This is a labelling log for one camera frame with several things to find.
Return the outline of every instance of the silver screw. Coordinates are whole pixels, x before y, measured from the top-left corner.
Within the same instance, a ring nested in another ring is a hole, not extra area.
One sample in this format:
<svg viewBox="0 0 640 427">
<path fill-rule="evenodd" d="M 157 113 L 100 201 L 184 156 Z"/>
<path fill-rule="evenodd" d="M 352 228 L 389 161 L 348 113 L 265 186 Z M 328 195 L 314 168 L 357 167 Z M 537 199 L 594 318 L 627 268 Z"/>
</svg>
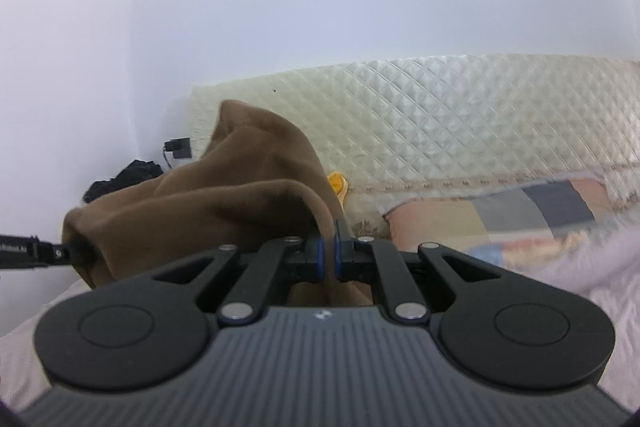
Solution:
<svg viewBox="0 0 640 427">
<path fill-rule="evenodd" d="M 222 306 L 222 309 L 220 310 L 223 317 L 234 321 L 245 319 L 253 312 L 254 309 L 246 302 L 229 302 L 229 304 Z"/>
<path fill-rule="evenodd" d="M 403 302 L 394 311 L 401 319 L 421 319 L 427 314 L 427 308 L 417 302 Z"/>
</svg>

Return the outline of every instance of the brown blanket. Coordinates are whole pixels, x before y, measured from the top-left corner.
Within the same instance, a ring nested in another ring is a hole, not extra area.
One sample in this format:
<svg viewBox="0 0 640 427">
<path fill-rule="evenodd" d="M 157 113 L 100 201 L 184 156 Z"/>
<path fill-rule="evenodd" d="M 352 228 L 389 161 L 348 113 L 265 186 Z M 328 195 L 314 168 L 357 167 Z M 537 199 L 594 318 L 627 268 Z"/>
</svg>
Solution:
<svg viewBox="0 0 640 427">
<path fill-rule="evenodd" d="M 62 235 L 64 242 L 88 240 L 102 254 L 76 268 L 96 287 L 224 243 L 255 251 L 268 239 L 318 229 L 328 247 L 325 284 L 297 285 L 292 302 L 368 304 L 362 288 L 332 277 L 339 217 L 340 203 L 302 131 L 270 111 L 225 100 L 202 158 L 75 208 Z"/>
</svg>

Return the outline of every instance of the gray ribbed panel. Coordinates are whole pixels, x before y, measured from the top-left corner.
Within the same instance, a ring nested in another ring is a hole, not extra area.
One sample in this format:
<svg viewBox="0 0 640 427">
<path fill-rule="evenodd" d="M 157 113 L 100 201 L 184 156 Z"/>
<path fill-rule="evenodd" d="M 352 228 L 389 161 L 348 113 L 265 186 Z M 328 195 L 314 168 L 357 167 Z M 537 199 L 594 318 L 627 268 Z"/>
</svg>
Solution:
<svg viewBox="0 0 640 427">
<path fill-rule="evenodd" d="M 119 396 L 56 388 L 23 413 L 34 427 L 613 427 L 628 416 L 585 387 L 527 397 L 455 371 L 429 333 L 377 308 L 272 309 L 228 328 L 183 375 Z"/>
</svg>

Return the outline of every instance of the patchwork pillow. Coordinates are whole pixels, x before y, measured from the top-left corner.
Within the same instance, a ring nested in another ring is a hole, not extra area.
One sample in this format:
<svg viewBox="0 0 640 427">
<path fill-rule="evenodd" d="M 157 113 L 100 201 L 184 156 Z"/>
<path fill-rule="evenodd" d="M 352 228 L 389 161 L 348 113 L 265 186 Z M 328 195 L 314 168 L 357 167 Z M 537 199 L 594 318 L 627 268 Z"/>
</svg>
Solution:
<svg viewBox="0 0 640 427">
<path fill-rule="evenodd" d="M 544 263 L 584 239 L 612 214 L 598 180 L 575 179 L 471 198 L 421 198 L 386 214 L 399 250 L 425 241 L 506 267 Z"/>
</svg>

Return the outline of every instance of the diamond quilted pattern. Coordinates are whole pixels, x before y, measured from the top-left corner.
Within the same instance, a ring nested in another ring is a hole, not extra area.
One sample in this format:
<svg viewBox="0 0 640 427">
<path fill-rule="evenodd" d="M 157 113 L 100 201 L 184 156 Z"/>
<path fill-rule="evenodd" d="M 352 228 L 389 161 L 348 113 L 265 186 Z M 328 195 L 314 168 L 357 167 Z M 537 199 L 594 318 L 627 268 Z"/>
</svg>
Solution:
<svg viewBox="0 0 640 427">
<path fill-rule="evenodd" d="M 200 155 L 218 104 L 236 98 L 296 124 L 327 171 L 355 192 L 424 180 L 500 183 L 581 169 L 622 175 L 640 156 L 640 67 L 561 55 L 372 60 L 197 87 L 192 144 Z"/>
</svg>

